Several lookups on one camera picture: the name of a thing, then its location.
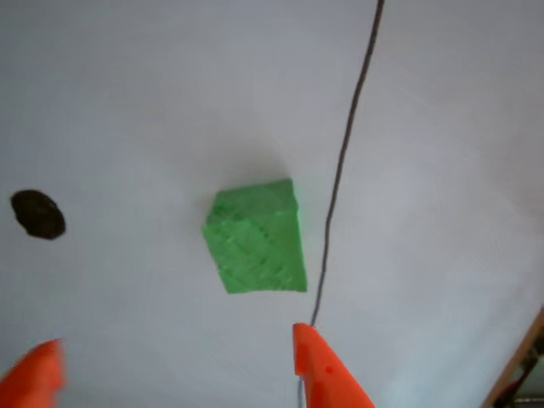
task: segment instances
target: black cable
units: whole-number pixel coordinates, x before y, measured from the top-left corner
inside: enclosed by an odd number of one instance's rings
[[[351,129],[354,125],[355,112],[357,111],[357,105],[359,104],[359,96],[363,85],[365,84],[366,74],[371,64],[372,53],[376,45],[377,33],[380,28],[380,22],[382,20],[383,5],[385,0],[377,0],[376,13],[374,14],[374,22],[372,24],[371,35],[366,45],[365,59],[363,59],[363,66],[361,67],[359,80],[355,86],[354,96],[351,99],[351,107],[349,108],[348,123],[346,124],[346,131],[343,136],[342,148],[340,149],[340,155],[338,157],[337,172],[334,178],[334,185],[332,186],[331,203],[329,204],[329,211],[326,215],[325,221],[325,245],[323,247],[323,260],[321,262],[321,274],[320,282],[317,286],[317,295],[315,297],[314,313],[310,325],[315,326],[317,321],[317,315],[321,306],[321,295],[323,294],[323,286],[325,284],[326,266],[329,258],[329,242],[331,237],[331,222],[334,215],[334,209],[337,205],[338,187],[340,186],[340,179],[342,178],[343,164],[346,158],[346,152],[348,150],[349,140],[351,139]],[[298,407],[303,408],[303,382],[298,381]]]

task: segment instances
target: green cube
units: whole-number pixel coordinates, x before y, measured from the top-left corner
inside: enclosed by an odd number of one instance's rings
[[[228,293],[307,291],[290,179],[218,192],[203,233]]]

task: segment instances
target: green foam block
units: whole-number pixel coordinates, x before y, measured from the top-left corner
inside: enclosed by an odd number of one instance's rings
[[[218,192],[203,233],[228,293],[308,290],[290,179]]]

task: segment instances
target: dark stain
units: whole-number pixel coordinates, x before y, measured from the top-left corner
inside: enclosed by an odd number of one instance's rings
[[[57,204],[40,191],[18,191],[11,197],[11,207],[30,236],[54,240],[66,231],[65,218]]]

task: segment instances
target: white surface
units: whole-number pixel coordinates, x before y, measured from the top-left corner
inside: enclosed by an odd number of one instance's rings
[[[373,1],[9,0],[0,366],[62,336],[63,407],[291,407],[291,324]],[[319,328],[380,408],[480,404],[544,300],[544,3],[389,0]],[[227,296],[216,190],[292,176],[310,292]],[[64,211],[54,242],[9,197]]]

